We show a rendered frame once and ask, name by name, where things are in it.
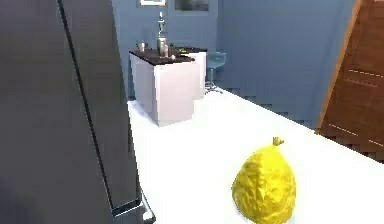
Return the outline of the white cabinet with dark top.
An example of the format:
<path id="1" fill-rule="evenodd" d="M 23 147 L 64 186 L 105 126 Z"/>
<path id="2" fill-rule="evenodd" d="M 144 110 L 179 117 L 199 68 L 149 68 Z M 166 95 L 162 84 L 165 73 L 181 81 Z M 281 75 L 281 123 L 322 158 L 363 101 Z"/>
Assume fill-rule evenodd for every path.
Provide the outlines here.
<path id="1" fill-rule="evenodd" d="M 156 125 L 193 117 L 195 103 L 204 97 L 206 56 L 197 47 L 171 48 L 168 57 L 153 49 L 129 51 L 136 101 Z"/>

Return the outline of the blue bar stool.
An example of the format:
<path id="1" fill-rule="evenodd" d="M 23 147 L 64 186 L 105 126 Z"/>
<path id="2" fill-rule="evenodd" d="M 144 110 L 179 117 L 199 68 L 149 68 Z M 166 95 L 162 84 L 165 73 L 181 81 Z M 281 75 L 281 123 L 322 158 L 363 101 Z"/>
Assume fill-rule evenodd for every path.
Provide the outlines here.
<path id="1" fill-rule="evenodd" d="M 206 81 L 205 93 L 209 92 L 219 92 L 222 93 L 221 90 L 218 89 L 218 86 L 214 83 L 214 75 L 215 71 L 223 67 L 226 63 L 226 54 L 223 52 L 208 52 L 207 53 L 207 64 L 206 68 L 209 70 L 208 80 Z"/>

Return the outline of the tall silver bottle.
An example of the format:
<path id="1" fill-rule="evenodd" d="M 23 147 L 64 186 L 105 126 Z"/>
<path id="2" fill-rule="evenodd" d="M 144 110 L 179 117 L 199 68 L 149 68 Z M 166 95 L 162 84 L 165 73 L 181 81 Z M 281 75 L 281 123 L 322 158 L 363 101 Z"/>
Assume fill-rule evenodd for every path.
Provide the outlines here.
<path id="1" fill-rule="evenodd" d="M 161 57 L 164 56 L 164 48 L 166 45 L 166 37 L 164 34 L 164 26 L 165 26 L 165 19 L 163 16 L 163 13 L 159 13 L 159 20 L 158 20 L 158 38 L 157 38 L 157 50 Z"/>

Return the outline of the dark window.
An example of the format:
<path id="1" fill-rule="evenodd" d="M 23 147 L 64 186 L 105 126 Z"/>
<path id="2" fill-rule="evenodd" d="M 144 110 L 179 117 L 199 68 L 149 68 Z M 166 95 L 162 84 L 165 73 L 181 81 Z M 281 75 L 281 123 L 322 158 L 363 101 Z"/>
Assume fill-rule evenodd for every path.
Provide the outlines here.
<path id="1" fill-rule="evenodd" d="M 175 0 L 178 11 L 208 11 L 209 0 Z"/>

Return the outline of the dark grey fridge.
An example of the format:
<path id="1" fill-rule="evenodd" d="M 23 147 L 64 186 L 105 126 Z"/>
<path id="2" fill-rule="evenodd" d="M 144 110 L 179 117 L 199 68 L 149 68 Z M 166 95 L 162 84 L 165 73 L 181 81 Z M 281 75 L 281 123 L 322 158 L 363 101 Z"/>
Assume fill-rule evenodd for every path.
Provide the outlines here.
<path id="1" fill-rule="evenodd" d="M 0 0 L 0 224 L 142 224 L 112 0 Z"/>

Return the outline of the brown wooden door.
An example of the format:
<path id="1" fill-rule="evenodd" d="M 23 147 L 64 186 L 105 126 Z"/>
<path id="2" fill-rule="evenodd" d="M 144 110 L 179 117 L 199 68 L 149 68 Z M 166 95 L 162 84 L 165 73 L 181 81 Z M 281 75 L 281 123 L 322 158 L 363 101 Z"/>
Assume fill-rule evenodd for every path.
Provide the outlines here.
<path id="1" fill-rule="evenodd" d="M 384 163 L 384 0 L 356 0 L 316 132 Z"/>

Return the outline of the framed wall picture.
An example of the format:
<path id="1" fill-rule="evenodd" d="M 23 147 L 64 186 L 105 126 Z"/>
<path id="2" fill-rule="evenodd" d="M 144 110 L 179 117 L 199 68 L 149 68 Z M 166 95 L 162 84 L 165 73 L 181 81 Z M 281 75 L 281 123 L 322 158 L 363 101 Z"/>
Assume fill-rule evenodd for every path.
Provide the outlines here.
<path id="1" fill-rule="evenodd" d="M 140 6 L 160 6 L 167 5 L 167 0 L 139 0 Z"/>

